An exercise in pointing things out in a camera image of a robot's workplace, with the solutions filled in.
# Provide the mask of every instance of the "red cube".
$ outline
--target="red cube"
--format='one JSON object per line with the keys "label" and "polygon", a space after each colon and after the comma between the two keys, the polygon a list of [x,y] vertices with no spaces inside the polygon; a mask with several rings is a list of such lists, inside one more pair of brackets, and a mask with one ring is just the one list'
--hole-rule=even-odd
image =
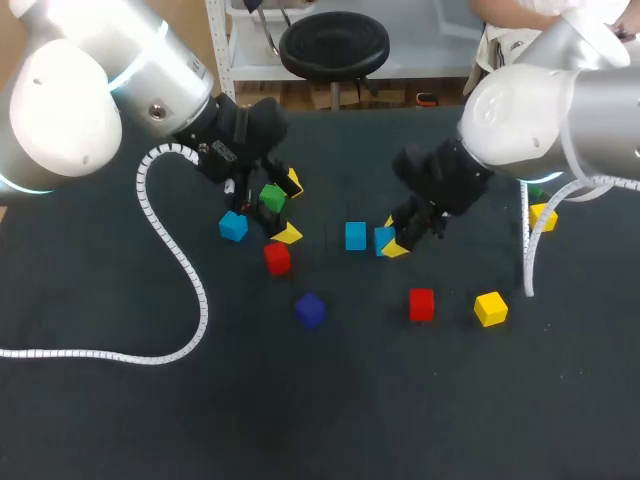
{"label": "red cube", "polygon": [[412,322],[430,322],[433,320],[434,312],[433,290],[411,289],[409,293],[409,319]]}
{"label": "red cube", "polygon": [[291,270],[291,255],[284,243],[273,243],[264,247],[264,258],[271,275],[277,277]]}

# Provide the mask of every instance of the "dark blue cube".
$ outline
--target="dark blue cube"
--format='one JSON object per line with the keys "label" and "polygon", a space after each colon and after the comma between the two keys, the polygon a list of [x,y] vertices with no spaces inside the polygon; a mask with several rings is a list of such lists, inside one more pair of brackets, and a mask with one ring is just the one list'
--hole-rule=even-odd
{"label": "dark blue cube", "polygon": [[327,309],[324,302],[313,293],[308,293],[295,305],[296,317],[307,328],[315,328],[324,322]]}

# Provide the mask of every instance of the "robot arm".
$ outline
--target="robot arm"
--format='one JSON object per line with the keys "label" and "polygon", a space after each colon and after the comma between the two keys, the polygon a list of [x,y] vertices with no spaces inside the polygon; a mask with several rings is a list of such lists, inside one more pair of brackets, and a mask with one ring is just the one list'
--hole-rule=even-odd
{"label": "robot arm", "polygon": [[209,101],[212,75],[142,2],[9,6],[29,42],[0,96],[2,200],[46,193],[104,166],[120,145],[119,111],[159,138],[188,128]]}
{"label": "robot arm", "polygon": [[640,180],[640,68],[629,64],[607,26],[573,10],[517,64],[485,78],[455,138],[433,152],[407,147],[394,160],[396,176],[413,193],[392,215],[401,247],[395,254],[411,251],[443,215],[466,212],[493,172],[549,193],[582,179],[586,187],[574,201],[607,190],[589,188],[592,175]]}
{"label": "robot arm", "polygon": [[249,110],[211,98],[213,76],[142,0],[9,0],[29,33],[28,56],[0,96],[0,200],[48,193],[104,166],[120,145],[120,112],[155,138],[198,152],[225,182],[229,208],[273,237],[286,229],[252,196],[256,167],[291,198],[295,172],[270,152],[287,132],[272,99]]}

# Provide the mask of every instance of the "stool leg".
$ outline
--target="stool leg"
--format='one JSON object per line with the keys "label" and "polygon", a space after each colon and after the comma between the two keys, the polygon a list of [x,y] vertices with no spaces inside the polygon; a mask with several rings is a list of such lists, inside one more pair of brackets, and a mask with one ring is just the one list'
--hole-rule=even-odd
{"label": "stool leg", "polygon": [[340,110],[340,84],[338,82],[331,84],[331,110],[334,112]]}

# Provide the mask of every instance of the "yellow cube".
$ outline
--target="yellow cube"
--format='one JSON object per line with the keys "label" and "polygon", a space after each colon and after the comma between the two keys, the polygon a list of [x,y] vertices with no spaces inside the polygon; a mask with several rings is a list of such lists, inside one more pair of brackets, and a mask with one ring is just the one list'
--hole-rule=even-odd
{"label": "yellow cube", "polygon": [[491,327],[507,319],[509,308],[498,292],[487,293],[476,298],[473,308],[483,327]]}
{"label": "yellow cube", "polygon": [[[531,207],[529,207],[529,226],[531,227],[531,230],[533,230],[533,228],[536,226],[536,223],[538,222],[538,218],[540,218],[540,215],[542,215],[542,211],[546,206],[547,206],[546,203],[539,203],[538,205],[531,205]],[[556,228],[557,221],[558,221],[558,214],[556,212],[552,212],[551,216],[549,217],[549,221],[544,226],[544,229],[542,231],[543,232],[552,231],[554,228]]]}

